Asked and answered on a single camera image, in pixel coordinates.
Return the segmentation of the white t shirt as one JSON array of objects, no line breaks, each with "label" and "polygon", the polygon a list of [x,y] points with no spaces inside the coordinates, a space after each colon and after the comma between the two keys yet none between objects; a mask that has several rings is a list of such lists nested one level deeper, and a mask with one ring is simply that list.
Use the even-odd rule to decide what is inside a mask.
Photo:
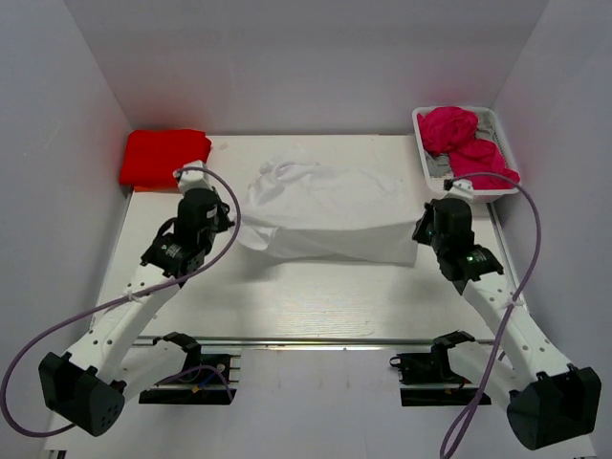
[{"label": "white t shirt", "polygon": [[240,208],[238,242],[276,259],[417,261],[404,183],[376,170],[276,157],[260,166]]}]

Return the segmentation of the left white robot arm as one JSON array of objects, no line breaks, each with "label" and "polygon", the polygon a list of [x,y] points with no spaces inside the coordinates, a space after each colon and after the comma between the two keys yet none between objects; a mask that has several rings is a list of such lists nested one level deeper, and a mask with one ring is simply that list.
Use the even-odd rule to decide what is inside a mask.
[{"label": "left white robot arm", "polygon": [[62,355],[48,353],[38,366],[46,406],[94,437],[105,433],[125,403],[164,378],[196,379],[202,358],[195,339],[172,332],[141,357],[129,356],[135,339],[195,273],[217,234],[233,227],[230,208],[213,188],[193,188],[177,215],[164,222],[128,282],[127,301],[98,318]]}]

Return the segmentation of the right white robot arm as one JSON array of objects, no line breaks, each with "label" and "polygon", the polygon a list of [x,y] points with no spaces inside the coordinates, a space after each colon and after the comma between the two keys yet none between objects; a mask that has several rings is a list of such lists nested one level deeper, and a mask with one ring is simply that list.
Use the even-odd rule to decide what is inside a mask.
[{"label": "right white robot arm", "polygon": [[591,433],[601,379],[557,350],[513,298],[503,266],[475,244],[471,223],[466,202],[433,199],[412,235],[433,249],[443,277],[495,334],[490,349],[466,332],[440,336],[431,347],[433,373],[446,382],[463,377],[483,383],[483,394],[505,411],[515,437],[529,450]]}]

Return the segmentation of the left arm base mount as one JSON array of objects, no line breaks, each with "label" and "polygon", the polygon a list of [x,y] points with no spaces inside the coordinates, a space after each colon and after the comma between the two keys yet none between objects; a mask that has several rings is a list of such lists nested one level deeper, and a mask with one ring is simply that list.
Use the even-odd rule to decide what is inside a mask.
[{"label": "left arm base mount", "polygon": [[173,332],[153,339],[178,345],[185,354],[181,377],[143,391],[139,404],[230,405],[239,384],[240,355],[207,350],[195,338]]}]

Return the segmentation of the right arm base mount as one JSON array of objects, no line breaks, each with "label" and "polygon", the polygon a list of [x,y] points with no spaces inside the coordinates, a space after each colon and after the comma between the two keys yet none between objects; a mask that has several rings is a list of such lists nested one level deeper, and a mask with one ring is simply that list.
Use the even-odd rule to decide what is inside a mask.
[{"label": "right arm base mount", "polygon": [[465,331],[455,331],[436,338],[427,351],[396,354],[389,365],[400,381],[402,407],[467,406],[477,385],[450,369],[448,352],[459,344],[473,343]]}]

